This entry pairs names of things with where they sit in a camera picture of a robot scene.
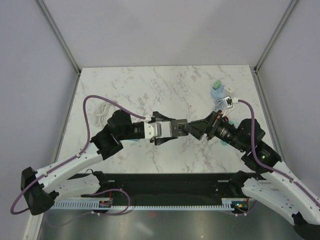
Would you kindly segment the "green plug adapter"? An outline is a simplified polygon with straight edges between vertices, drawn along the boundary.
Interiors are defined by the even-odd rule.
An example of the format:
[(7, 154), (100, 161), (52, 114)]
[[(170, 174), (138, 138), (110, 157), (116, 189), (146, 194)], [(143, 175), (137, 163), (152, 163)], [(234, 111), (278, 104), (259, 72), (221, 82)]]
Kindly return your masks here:
[(212, 88), (213, 88), (214, 90), (217, 90), (217, 89), (219, 89), (219, 88), (221, 87), (221, 84), (222, 84), (222, 81), (221, 81), (221, 80), (216, 80), (216, 81), (214, 82)]

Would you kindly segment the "aluminium frame post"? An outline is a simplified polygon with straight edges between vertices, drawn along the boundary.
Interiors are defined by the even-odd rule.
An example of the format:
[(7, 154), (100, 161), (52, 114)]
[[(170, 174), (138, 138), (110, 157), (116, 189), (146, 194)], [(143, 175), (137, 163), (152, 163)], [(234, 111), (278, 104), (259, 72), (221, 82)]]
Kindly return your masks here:
[(60, 47), (62, 48), (65, 56), (67, 57), (69, 63), (71, 64), (73, 70), (76, 75), (79, 77), (81, 75), (82, 70), (80, 69), (75, 57), (73, 56), (65, 38), (63, 37), (56, 21), (54, 20), (52, 14), (50, 13), (49, 8), (47, 7), (44, 0), (35, 0), (34, 1), (38, 6), (39, 10), (43, 14), (48, 26), (51, 28), (56, 40), (58, 41)]
[(279, 22), (276, 25), (270, 39), (268, 40), (265, 48), (263, 49), (257, 63), (251, 67), (252, 72), (257, 75), (259, 70), (261, 69), (263, 63), (265, 62), (266, 58), (268, 57), (271, 49), (277, 42), (278, 38), (280, 37), (283, 29), (285, 28), (287, 22), (289, 21), (292, 13), (294, 12), (295, 8), (297, 7), (300, 0), (291, 0), (286, 7), (283, 15), (281, 16)]

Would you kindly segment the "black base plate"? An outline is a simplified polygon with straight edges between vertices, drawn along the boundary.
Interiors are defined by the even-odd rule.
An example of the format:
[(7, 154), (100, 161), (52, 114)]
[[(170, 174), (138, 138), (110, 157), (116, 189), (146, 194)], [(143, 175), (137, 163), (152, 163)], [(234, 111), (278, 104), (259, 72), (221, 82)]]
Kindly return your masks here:
[(130, 205), (138, 203), (217, 204), (221, 199), (243, 199), (241, 181), (254, 178), (264, 181), (256, 173), (103, 173), (93, 172), (99, 181), (101, 198), (110, 196)]

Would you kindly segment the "black cube socket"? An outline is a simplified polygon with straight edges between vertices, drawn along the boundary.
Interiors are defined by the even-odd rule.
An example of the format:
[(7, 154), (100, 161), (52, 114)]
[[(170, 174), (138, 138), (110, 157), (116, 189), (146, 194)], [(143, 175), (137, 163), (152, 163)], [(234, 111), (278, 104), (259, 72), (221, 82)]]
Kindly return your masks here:
[(188, 136), (189, 133), (186, 130), (188, 121), (186, 119), (173, 119), (170, 121), (170, 134), (171, 137), (178, 138)]

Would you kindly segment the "right aluminium frame post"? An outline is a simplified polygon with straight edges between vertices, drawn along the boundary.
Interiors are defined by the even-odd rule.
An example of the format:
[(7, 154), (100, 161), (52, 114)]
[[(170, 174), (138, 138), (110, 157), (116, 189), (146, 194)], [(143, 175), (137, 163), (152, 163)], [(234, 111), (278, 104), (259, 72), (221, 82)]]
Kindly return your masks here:
[(283, 15), (281, 16), (279, 22), (276, 25), (270, 39), (268, 40), (265, 48), (263, 49), (257, 63), (251, 67), (252, 72), (257, 75), (259, 70), (261, 69), (263, 63), (265, 62), (266, 58), (268, 57), (271, 49), (277, 42), (278, 38), (280, 37), (283, 29), (285, 28), (287, 22), (289, 21), (292, 13), (294, 12), (295, 8), (297, 7), (300, 0), (291, 0), (286, 7)]

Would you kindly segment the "blue round power strip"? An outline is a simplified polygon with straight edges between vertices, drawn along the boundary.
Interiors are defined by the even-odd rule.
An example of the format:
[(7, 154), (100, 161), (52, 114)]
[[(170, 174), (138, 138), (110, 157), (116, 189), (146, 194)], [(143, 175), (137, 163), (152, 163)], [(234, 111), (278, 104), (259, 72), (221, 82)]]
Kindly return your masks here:
[(219, 87), (217, 89), (214, 89), (214, 88), (211, 88), (210, 90), (210, 94), (211, 94), (211, 97), (214, 99), (214, 100), (218, 100), (218, 99), (223, 99), (226, 97), (226, 94), (224, 92), (224, 86), (222, 87)]

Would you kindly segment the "left aluminium frame post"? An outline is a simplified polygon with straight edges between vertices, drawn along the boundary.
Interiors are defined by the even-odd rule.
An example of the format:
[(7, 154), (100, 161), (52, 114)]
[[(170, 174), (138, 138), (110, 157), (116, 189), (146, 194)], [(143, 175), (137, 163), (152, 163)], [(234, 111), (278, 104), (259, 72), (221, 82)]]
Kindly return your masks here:
[(67, 57), (69, 63), (71, 64), (73, 70), (76, 75), (79, 77), (81, 75), (82, 70), (80, 69), (75, 57), (73, 56), (65, 38), (63, 37), (56, 21), (54, 20), (52, 14), (50, 13), (49, 8), (47, 7), (44, 0), (35, 0), (34, 1), (38, 6), (39, 10), (43, 14), (48, 26), (51, 28), (56, 40), (58, 41), (60, 47), (62, 48), (65, 56)]

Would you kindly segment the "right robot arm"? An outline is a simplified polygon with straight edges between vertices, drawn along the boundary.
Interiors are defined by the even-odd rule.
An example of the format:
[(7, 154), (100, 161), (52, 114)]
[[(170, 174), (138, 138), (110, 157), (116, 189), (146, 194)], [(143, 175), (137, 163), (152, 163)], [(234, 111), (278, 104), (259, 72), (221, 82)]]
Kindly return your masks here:
[(230, 124), (224, 115), (212, 112), (208, 117), (184, 123), (181, 130), (200, 140), (214, 137), (243, 152), (241, 160), (255, 173), (272, 183), (278, 191), (259, 186), (257, 180), (238, 172), (229, 184), (235, 197), (243, 194), (277, 212), (293, 225), (304, 240), (320, 238), (320, 198), (308, 189), (289, 169), (280, 155), (262, 139), (265, 132), (255, 117), (241, 121), (238, 127)]

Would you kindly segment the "teal triangular power strip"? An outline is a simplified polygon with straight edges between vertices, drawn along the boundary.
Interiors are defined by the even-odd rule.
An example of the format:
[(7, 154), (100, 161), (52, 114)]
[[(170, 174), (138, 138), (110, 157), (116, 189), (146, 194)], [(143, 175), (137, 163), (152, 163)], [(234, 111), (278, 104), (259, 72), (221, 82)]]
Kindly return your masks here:
[[(236, 122), (232, 121), (232, 120), (228, 120), (228, 123), (231, 124), (231, 125), (232, 125), (233, 127), (235, 127), (235, 128), (238, 127), (238, 124), (237, 124)], [(223, 141), (223, 140), (221, 140), (220, 142), (221, 142), (221, 144), (222, 144), (223, 146), (227, 146), (227, 145), (228, 145), (228, 142), (225, 142), (225, 141)]]

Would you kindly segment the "white cube adapter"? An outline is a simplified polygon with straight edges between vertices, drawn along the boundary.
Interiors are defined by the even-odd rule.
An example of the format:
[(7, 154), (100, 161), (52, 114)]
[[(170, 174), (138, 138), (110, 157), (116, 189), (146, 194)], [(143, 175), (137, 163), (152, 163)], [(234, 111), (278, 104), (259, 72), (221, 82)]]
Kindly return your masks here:
[(229, 94), (232, 94), (235, 91), (232, 87), (229, 86), (225, 86), (224, 90)]

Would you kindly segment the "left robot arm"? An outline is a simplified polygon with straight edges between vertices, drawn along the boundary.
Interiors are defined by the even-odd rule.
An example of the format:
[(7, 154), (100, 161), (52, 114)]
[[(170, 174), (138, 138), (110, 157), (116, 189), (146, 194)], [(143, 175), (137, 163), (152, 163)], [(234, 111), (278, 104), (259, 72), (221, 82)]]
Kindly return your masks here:
[(21, 173), (21, 195), (27, 211), (33, 216), (48, 211), (58, 200), (81, 195), (106, 196), (110, 185), (103, 173), (72, 179), (80, 171), (100, 163), (123, 149), (123, 140), (150, 140), (155, 145), (178, 138), (179, 121), (159, 112), (150, 118), (132, 122), (132, 113), (115, 111), (104, 128), (94, 136), (88, 136), (79, 153), (37, 170), (25, 168)]

